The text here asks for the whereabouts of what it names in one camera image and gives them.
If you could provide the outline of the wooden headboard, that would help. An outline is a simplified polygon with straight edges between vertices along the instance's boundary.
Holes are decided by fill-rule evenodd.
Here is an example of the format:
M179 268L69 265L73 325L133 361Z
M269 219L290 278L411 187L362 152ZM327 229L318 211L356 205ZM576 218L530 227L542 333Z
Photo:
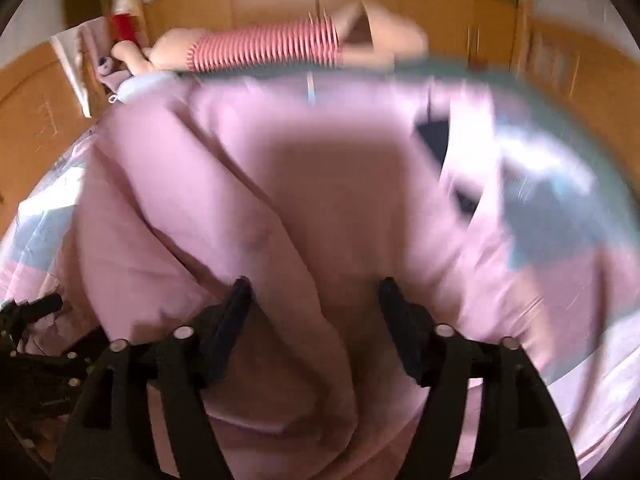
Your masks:
M530 18L524 77L576 116L639 189L639 63L596 36Z

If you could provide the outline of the patchwork pink duvet cover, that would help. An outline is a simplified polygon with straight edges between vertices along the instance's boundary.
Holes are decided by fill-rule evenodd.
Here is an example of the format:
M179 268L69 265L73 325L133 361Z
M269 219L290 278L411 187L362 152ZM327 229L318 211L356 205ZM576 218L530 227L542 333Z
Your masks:
M491 97L510 266L529 282L530 318L546 326L544 379L573 428L582 475L637 478L639 218L618 220L592 195L572 203L546 182L528 185L503 154L488 87L420 81L439 96Z

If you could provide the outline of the green bed sheet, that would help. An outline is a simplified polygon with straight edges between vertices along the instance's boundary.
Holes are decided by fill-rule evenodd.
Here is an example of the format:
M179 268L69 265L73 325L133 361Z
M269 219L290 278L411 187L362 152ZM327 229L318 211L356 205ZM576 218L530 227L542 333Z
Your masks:
M498 138L503 154L513 162L525 182L551 185L556 195L576 203L592 195L597 204L620 220L624 214L639 218L639 193L603 143L594 140L570 114L554 105L530 84L504 70L473 72L455 62L420 60L399 63L391 70L329 68L312 64L258 65L238 70L201 73L205 81L250 77L258 80L285 76L341 74L379 81L411 81L432 78L438 84L486 86L494 97Z

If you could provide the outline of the pink cloth on chair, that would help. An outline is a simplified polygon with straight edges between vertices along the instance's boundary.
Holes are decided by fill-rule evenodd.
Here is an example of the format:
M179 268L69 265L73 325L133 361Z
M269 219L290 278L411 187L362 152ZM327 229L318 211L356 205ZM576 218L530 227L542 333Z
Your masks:
M85 118L92 117L85 61L89 62L96 82L112 93L116 93L131 76L130 71L120 68L119 62L111 56L114 40L110 22L104 16L58 32L50 37L49 42Z

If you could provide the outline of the wooden wardrobe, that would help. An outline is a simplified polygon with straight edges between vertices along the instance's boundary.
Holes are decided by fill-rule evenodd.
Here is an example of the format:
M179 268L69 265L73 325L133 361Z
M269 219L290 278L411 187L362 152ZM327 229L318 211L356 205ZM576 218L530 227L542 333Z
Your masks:
M427 34L427 56L474 68L508 67L513 61L518 9L511 0L152 0L114 18L114 45L132 41L147 49L174 28L226 32L291 23L360 1L419 25Z

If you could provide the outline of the striped plush doll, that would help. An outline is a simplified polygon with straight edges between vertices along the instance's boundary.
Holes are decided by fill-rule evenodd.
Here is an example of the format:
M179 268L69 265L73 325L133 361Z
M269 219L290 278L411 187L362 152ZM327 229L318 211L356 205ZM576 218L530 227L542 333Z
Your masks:
M119 41L112 57L139 76L172 72L213 73L268 64L316 64L387 70L398 61L428 55L422 28L371 1L346 4L318 18L208 32L174 28L142 49Z

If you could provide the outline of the light blue pillow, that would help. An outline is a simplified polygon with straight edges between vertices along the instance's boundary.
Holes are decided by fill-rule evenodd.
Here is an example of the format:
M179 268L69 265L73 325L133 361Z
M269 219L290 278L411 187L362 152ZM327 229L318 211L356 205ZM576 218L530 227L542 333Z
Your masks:
M139 76L131 76L125 79L107 99L111 105L126 104L138 96L155 91L165 84L172 84L179 81L180 77L171 70L161 70L160 72L146 73Z

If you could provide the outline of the pink black puffer jacket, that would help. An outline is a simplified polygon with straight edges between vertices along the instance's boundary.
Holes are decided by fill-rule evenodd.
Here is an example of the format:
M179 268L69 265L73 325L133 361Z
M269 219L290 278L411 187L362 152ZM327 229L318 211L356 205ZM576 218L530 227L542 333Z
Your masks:
M58 260L74 307L150 341L248 278L204 401L239 479L390 479L425 393L376 290L474 339L504 333L509 242L475 84L173 84L100 123Z

